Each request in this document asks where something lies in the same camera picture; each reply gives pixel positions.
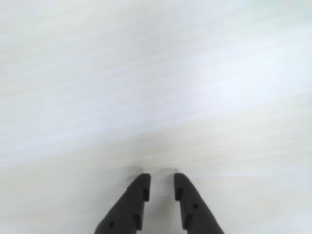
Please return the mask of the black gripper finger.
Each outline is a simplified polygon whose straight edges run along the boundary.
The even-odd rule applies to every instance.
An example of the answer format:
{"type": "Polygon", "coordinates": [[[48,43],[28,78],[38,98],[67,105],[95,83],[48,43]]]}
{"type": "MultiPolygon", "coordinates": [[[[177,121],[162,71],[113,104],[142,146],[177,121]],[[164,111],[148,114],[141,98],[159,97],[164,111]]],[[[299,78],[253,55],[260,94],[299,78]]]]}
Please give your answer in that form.
{"type": "Polygon", "coordinates": [[[138,175],[95,229],[95,234],[135,234],[142,230],[144,205],[150,199],[151,175],[138,175]]]}
{"type": "Polygon", "coordinates": [[[182,228],[189,234],[224,234],[190,179],[174,174],[175,200],[180,204],[182,228]]]}

